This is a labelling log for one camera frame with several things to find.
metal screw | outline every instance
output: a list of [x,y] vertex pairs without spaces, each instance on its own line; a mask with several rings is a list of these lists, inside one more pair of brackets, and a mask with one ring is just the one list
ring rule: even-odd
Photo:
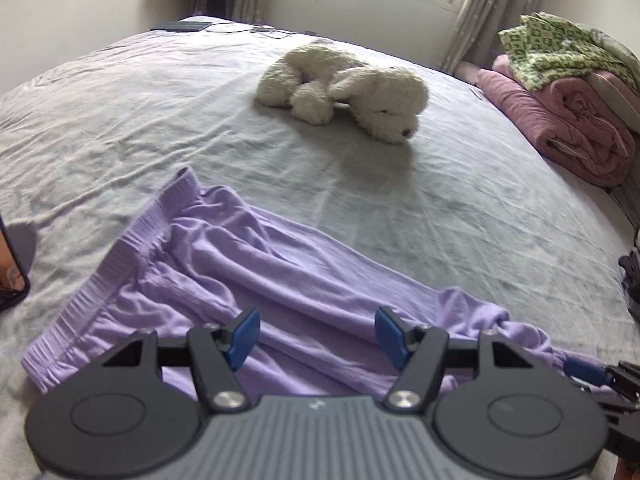
[[220,392],[213,398],[213,402],[220,408],[239,408],[246,401],[246,397],[240,392]]
[[396,408],[415,408],[420,404],[420,395],[409,390],[397,390],[389,395],[389,403]]

stuffed dog's ear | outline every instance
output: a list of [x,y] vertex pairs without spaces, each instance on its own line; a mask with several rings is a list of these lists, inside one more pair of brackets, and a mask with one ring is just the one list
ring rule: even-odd
[[329,83],[329,95],[334,101],[342,101],[364,94],[373,85],[375,78],[376,73],[366,66],[340,70]]

white stuffed dog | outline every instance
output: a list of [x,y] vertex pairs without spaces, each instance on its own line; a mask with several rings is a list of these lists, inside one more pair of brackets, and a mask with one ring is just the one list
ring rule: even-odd
[[398,144],[417,131],[429,89],[407,68],[373,66],[331,40],[318,39],[271,65],[258,83],[257,97],[266,106],[290,107],[294,117],[314,125],[327,124],[334,102],[342,102],[372,137]]

purple pants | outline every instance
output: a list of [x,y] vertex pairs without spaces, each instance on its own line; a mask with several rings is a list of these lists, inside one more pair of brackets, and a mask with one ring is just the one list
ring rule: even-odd
[[[396,377],[374,336],[381,306],[458,338],[498,328],[556,369],[565,359],[542,330],[510,321],[504,308],[458,288],[431,290],[315,229],[247,205],[228,187],[201,189],[187,168],[116,241],[22,364],[45,392],[137,329],[181,336],[257,307],[258,345],[237,374],[252,398],[380,398]],[[165,369],[164,380],[194,396],[188,370]],[[447,376],[443,388],[456,380]]]

bed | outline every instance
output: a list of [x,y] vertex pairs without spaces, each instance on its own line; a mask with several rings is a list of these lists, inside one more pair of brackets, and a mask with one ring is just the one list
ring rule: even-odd
[[345,44],[425,78],[420,131],[389,146],[346,110],[309,126],[254,90],[270,62],[312,38],[213,22],[127,38],[0,97],[2,214],[39,236],[32,291],[0,324],[0,478],[36,474],[22,437],[36,395],[24,351],[186,165],[204,185],[227,184],[433,288],[501,304],[557,347],[640,361],[616,263],[631,225],[604,190],[541,158],[478,89]]

